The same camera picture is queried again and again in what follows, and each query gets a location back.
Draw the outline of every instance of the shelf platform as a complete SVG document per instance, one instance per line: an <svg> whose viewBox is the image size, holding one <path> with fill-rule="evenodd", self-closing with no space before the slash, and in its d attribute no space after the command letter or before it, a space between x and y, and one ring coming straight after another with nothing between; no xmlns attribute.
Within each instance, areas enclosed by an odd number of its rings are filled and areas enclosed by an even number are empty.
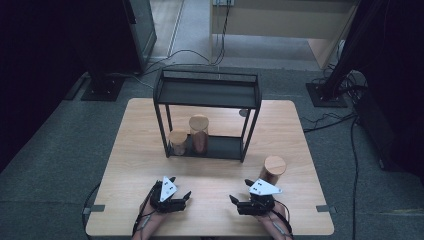
<svg viewBox="0 0 424 240"><path fill-rule="evenodd" d="M254 74L162 70L157 83L158 104L254 109L261 100Z"/></svg>
<svg viewBox="0 0 424 240"><path fill-rule="evenodd" d="M240 137L229 136L209 136L208 151L205 154L198 154L192 149L191 135L187 134L187 149L184 155L178 157L201 157L201 158L222 158L230 160L240 160L242 156L243 142ZM174 154L171 146L168 144L170 156Z"/></svg>

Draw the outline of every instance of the black stand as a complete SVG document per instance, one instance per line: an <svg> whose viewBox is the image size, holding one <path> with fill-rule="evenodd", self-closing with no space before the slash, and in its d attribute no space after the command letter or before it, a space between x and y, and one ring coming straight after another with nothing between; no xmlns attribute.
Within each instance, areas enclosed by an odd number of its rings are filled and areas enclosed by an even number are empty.
<svg viewBox="0 0 424 240"><path fill-rule="evenodd" d="M244 161L262 103L258 75L225 72L184 71L161 69L153 90L153 102L166 157L173 154L167 143L159 105L165 105L169 131L172 131L171 105L236 108L246 110L240 136L209 135L205 154L191 149L191 136L187 136L187 150L183 157L219 158ZM249 126L249 117L254 110Z"/></svg>

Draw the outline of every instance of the wooden table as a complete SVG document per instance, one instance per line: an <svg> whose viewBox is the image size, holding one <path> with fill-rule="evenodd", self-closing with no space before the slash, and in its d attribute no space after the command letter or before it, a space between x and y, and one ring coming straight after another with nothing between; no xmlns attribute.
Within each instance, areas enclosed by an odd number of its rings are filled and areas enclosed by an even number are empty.
<svg viewBox="0 0 424 240"><path fill-rule="evenodd" d="M189 117L208 116L209 133L239 134L236 109L171 106L174 128L189 129ZM172 213L155 236L267 236L251 216L240 216L228 197L248 200L244 179L255 181L269 155L281 156L287 170L275 195L287 205L295 235L330 235L334 226L293 102L264 100L244 163L238 160L166 158L152 99L129 101L87 225L91 236L130 236L140 203L156 180L177 177L181 198L192 191L183 212Z"/></svg>

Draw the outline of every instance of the floor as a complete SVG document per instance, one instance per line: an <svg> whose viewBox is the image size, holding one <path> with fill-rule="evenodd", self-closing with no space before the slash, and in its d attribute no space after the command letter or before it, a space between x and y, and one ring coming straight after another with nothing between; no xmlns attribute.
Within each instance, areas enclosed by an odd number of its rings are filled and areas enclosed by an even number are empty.
<svg viewBox="0 0 424 240"><path fill-rule="evenodd" d="M163 62L207 64L203 57L209 56L209 0L150 1L158 36L151 62L182 51ZM214 35L213 60L221 50L220 38ZM221 67L321 71L307 39L226 35L224 48Z"/></svg>

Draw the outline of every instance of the black cable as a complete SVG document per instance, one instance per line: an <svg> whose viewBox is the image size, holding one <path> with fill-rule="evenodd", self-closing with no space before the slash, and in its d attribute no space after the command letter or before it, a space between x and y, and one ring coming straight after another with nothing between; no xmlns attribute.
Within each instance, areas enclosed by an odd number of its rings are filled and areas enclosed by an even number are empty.
<svg viewBox="0 0 424 240"><path fill-rule="evenodd" d="M351 86L351 87L349 87L347 89L341 89L341 90L339 90L339 92L340 93L346 93L346 92L349 92L351 90L368 90L368 88L367 87L364 87L364 86L361 86L361 85L353 85L353 86Z"/></svg>
<svg viewBox="0 0 424 240"><path fill-rule="evenodd" d="M83 208L82 208L82 212L81 212L81 215L82 215L82 227L83 227L83 229L84 229L84 233L85 233L85 235L87 236L87 239L89 239L89 240L91 240L91 237L87 234L87 231L86 231L86 227L87 227L87 223L85 222L85 214L84 214L84 211L85 211L85 208L87 207L87 205L88 205L88 201L90 200L90 198L91 198L91 196L93 195L93 193L98 189L100 187L100 183L98 183L94 188L93 188L93 190L91 190L91 192L90 192L90 194L88 194L88 197L85 199L85 202L84 202L84 206L83 206Z"/></svg>
<svg viewBox="0 0 424 240"><path fill-rule="evenodd" d="M152 215L153 213L155 213L156 212L156 209L153 211L153 212L151 212L151 213L148 213L148 214L145 214L145 215L141 215L141 214L143 214L143 212L144 212L144 209L145 209L145 207L146 207L146 205L147 205L147 202L148 202L148 200L150 199L150 197L152 196L152 193L153 193L153 189L155 188L155 185L153 185L153 187L150 189L150 191L149 191L149 193L147 194L147 196L146 196L146 198L144 199L144 201L141 203L141 209L140 209L140 211L139 211L139 213L138 213L138 216L137 216L137 219L135 220L135 222L134 222L134 227L133 227L133 232L132 232L132 236L134 236L134 234L135 234L135 232L136 231L140 231L140 230L142 230L142 229L138 229L137 227L138 227L138 224L139 224L139 222L141 221L141 219L143 218L143 217L146 217L146 216L149 216L149 215Z"/></svg>
<svg viewBox="0 0 424 240"><path fill-rule="evenodd" d="M137 80L137 82L141 83L142 85L149 87L151 89L153 89L152 85L149 85L145 82L142 82L140 79L138 79L138 77L132 75L132 74L123 74L123 73L110 73L107 76L121 76L121 77L127 77L127 78L134 78L135 80Z"/></svg>
<svg viewBox="0 0 424 240"><path fill-rule="evenodd" d="M156 210L154 210L153 212L151 212L151 213L148 213L148 214L145 214L145 215L143 215L143 216L140 216L140 220L142 219L142 218L144 218L144 217L147 217L147 216L150 216L150 215L152 215L153 213L155 213L156 212ZM141 228L137 228L136 229L136 232L137 231L142 231L143 230L143 225L144 225L145 223L143 223L142 224L142 227ZM140 240L143 240L143 235L142 234L140 234Z"/></svg>
<svg viewBox="0 0 424 240"><path fill-rule="evenodd" d="M352 240L356 239L356 187L358 184L358 156L356 155L355 143L353 141L353 127L355 126L358 117L353 120L352 125L350 127L350 141L352 144L353 156L355 158L355 179L353 181L353 194L352 194Z"/></svg>
<svg viewBox="0 0 424 240"><path fill-rule="evenodd" d="M290 211L289 211L289 208L284 203L282 203L282 202L280 202L278 200L275 200L274 199L274 201L277 202L277 203L279 203L280 205L282 205L287 210L287 221L290 222Z"/></svg>
<svg viewBox="0 0 424 240"><path fill-rule="evenodd" d="M225 14L224 27L222 28L221 52L217 56L215 62L211 64L213 66L219 65L222 62L222 60L224 59L224 55L225 55L225 34L227 33L228 15L230 13L230 2L231 1L227 1L227 11L226 11L226 14Z"/></svg>
<svg viewBox="0 0 424 240"><path fill-rule="evenodd" d="M322 127L316 127L317 126L317 122L324 120L328 116L333 117L333 118L337 118L337 119L339 119L339 121L334 122L334 123L331 123L331 124L328 124L328 125L325 125L325 126L322 126ZM305 119L305 120L307 120L309 122L315 123L314 128L305 128L305 129L303 129L303 132L304 133L308 133L308 132L312 132L312 131L316 131L316 130L328 128L328 127L334 126L336 124L342 123L342 122L344 122L346 120L349 120L351 118L354 118L356 116L357 115L355 113L350 113L350 114L348 114L348 115L346 115L344 117L340 117L340 116L338 116L338 115L336 115L334 113L326 113L326 114L323 114L323 117L321 117L320 119L315 120L315 121L311 121L311 120L309 120L309 119L307 119L305 117L302 117L301 119Z"/></svg>
<svg viewBox="0 0 424 240"><path fill-rule="evenodd" d="M327 76L327 75L326 75L326 73L327 73L328 71L333 72L335 68L336 68L336 66L335 66L335 65L328 64L328 66L327 66L324 70L322 70L322 74L323 74L324 78L326 78L326 79L327 79L327 78L329 78L330 76Z"/></svg>
<svg viewBox="0 0 424 240"><path fill-rule="evenodd" d="M358 83L355 78L355 75L352 74L352 71L346 76L346 79L344 80L344 82L345 82L344 84L345 86L344 88L340 90L340 93L346 92L347 95L352 100L352 103L355 105L361 98L360 93L362 93L362 91L358 91L358 90L366 90L366 88L364 86L361 86L360 88L356 87Z"/></svg>
<svg viewBox="0 0 424 240"><path fill-rule="evenodd" d="M226 11L226 16L225 16L225 23L224 23L224 27L223 27L223 30L222 30L222 35L221 35L221 51L220 51L220 54L217 56L217 58L216 58L216 60L213 62L213 63L211 63L211 64L199 64L199 63L193 63L193 64L190 64L190 63L177 63L177 64L170 64L170 65L166 65L166 66L164 66L164 67L161 67L161 68L168 68L168 67L174 67L174 66L206 66L206 67L208 67L208 66L217 66L217 65L219 65L221 62L222 62L222 60L224 59L224 55L225 55L225 35L226 35L226 32L227 32L227 24L228 24L228 15L229 15L229 13L230 13L230 5L231 4L231 1L227 1L227 11ZM193 50L179 50L179 51L176 51L175 53L173 53L173 54L171 54L169 57L167 57L167 58L165 58L165 59L161 59L161 60L159 60L159 61L157 61L157 62L154 62L152 65L150 65L146 70L145 70L145 73L144 74L142 74L142 76L146 76L146 75L149 75L149 74L151 74L151 73L154 73L154 72L157 72L160 68L157 68L157 69L155 69L155 70L151 70L150 72L149 72L149 69L150 68L152 68L154 65L156 65L156 64L158 64L158 63L160 63L160 62L163 62L163 61L165 61L165 60L169 60L170 58L172 58L175 54L177 54L177 53L180 53L180 52L192 52L192 53L195 53L195 54L197 54L197 55L199 55L200 57L202 57L203 59L205 59L206 61L209 61L205 56L203 56L202 54L200 54L200 53L198 53L198 52L196 52L196 51L193 51Z"/></svg>

